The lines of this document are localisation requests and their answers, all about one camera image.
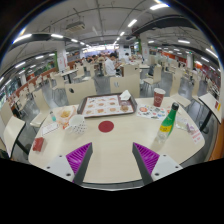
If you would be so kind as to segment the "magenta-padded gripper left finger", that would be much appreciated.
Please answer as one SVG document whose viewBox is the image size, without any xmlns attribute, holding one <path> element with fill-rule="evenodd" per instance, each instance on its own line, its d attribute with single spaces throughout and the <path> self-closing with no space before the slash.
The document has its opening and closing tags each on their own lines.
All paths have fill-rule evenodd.
<svg viewBox="0 0 224 224">
<path fill-rule="evenodd" d="M 87 143 L 67 155 L 56 156 L 45 170 L 76 185 L 81 185 L 92 153 L 92 144 Z"/>
</svg>

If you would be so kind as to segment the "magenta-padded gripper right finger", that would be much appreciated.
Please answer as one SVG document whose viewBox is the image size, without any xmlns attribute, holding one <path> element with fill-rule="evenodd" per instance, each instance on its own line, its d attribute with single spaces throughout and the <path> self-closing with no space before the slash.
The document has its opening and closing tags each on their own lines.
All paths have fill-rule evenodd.
<svg viewBox="0 0 224 224">
<path fill-rule="evenodd" d="M 133 143 L 132 153 L 136 159 L 144 185 L 182 169 L 182 166 L 167 154 L 159 155 L 138 143 Z"/>
</svg>

